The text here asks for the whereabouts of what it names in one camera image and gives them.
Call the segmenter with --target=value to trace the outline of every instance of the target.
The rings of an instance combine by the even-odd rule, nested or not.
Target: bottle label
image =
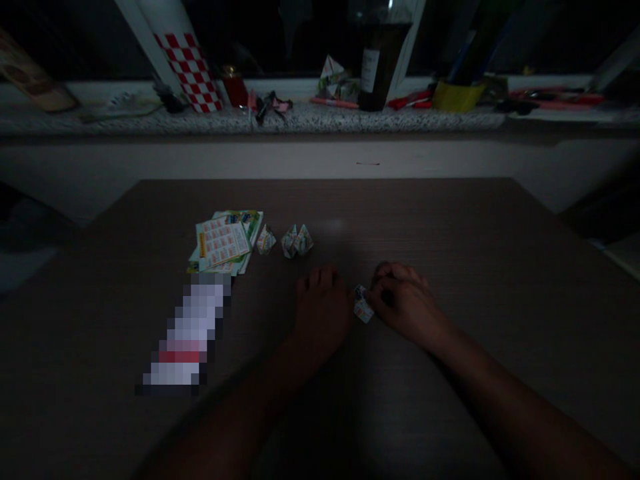
[[[360,90],[373,93],[375,73],[378,71],[378,59],[380,50],[364,49],[362,52],[362,75],[360,77]]]

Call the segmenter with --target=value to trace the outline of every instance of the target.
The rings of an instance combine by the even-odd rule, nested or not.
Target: white wall
[[[140,179],[512,177],[558,212],[640,150],[633,139],[523,145],[380,138],[8,145],[0,149],[0,181],[80,225]]]

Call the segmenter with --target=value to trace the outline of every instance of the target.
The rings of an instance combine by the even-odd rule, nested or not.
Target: hand
[[[373,281],[367,301],[388,326],[436,355],[446,348],[456,328],[437,306],[426,278],[401,263],[384,263]]]
[[[326,361],[353,326],[354,292],[349,292],[335,267],[314,268],[297,284],[298,310],[293,336],[307,353]]]

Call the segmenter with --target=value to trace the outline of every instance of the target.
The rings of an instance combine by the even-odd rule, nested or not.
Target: brown wooden table
[[[312,266],[367,285],[399,260],[507,368],[640,465],[640,287],[514,181],[143,181],[0,305],[0,476],[125,478],[198,402],[133,390],[181,305],[194,224],[226,208],[264,210],[278,238],[306,223],[315,246],[253,256],[211,389],[288,332]],[[434,362],[378,319],[308,384],[262,462],[276,478],[505,475]]]

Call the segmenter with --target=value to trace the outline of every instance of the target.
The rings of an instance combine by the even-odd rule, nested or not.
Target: pen holder
[[[484,83],[473,87],[461,87],[440,80],[433,94],[433,108],[450,112],[471,111],[484,89]]]

